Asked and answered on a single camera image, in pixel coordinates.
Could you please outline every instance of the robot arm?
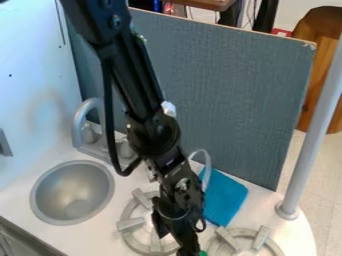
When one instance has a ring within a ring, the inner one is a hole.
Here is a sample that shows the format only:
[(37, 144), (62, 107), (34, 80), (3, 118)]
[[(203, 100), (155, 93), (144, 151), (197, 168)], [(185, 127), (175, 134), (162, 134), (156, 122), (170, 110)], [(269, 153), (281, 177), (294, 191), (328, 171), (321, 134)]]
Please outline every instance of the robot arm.
[[(145, 40), (133, 24), (125, 0), (61, 0), (77, 31), (96, 51), (102, 65), (106, 135), (117, 173), (128, 176), (144, 160), (160, 183), (152, 220), (160, 238), (171, 233), (179, 256), (200, 252), (196, 232), (205, 229), (201, 182), (180, 147), (180, 129), (162, 108), (163, 94)], [(118, 162), (112, 110), (112, 84), (127, 117), (127, 138), (139, 157), (122, 171)], [(201, 221), (201, 228), (196, 225)]]

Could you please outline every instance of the gray partition board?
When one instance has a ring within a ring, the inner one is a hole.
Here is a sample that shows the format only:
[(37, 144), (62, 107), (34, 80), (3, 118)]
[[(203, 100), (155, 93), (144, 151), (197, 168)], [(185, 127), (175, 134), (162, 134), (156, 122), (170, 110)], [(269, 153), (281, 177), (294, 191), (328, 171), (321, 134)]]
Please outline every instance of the gray partition board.
[[(132, 10), (165, 96), (177, 106), (187, 153), (275, 190), (297, 122), (314, 45)], [(83, 98), (102, 95), (99, 62), (71, 29)], [(115, 96), (115, 120), (125, 118)]]

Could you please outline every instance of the black cable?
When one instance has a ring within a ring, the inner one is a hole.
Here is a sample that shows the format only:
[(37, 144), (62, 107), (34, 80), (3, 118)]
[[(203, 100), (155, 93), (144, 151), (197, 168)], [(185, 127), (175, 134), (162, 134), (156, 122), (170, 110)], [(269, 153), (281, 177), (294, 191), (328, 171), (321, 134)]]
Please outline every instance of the black cable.
[(115, 145), (115, 123), (113, 115), (113, 91), (112, 91), (112, 79), (111, 79), (111, 65), (110, 62), (104, 61), (101, 65), (104, 87), (104, 107), (105, 107), (105, 127), (107, 136), (107, 146), (110, 159), (117, 174), (120, 176), (129, 176), (134, 169), (140, 164), (141, 157), (135, 159), (124, 171), (121, 170), (119, 163), (116, 145)]

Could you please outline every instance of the stainless steel sink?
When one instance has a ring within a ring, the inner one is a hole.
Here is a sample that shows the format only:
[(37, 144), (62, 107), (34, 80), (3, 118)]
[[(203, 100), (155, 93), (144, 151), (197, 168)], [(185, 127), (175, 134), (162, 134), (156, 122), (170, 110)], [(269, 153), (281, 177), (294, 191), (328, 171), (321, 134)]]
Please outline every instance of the stainless steel sink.
[(33, 213), (53, 225), (73, 225), (99, 213), (114, 193), (108, 169), (92, 161), (71, 161), (44, 173), (33, 186)]

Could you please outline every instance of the blue cloth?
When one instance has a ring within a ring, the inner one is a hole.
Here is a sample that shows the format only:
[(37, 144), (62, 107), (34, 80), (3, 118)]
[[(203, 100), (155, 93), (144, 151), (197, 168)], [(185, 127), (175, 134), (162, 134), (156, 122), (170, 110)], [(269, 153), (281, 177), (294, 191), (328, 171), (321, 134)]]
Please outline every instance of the blue cloth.
[(212, 169), (209, 185), (205, 192), (204, 217), (217, 226), (226, 227), (246, 199), (248, 189)]

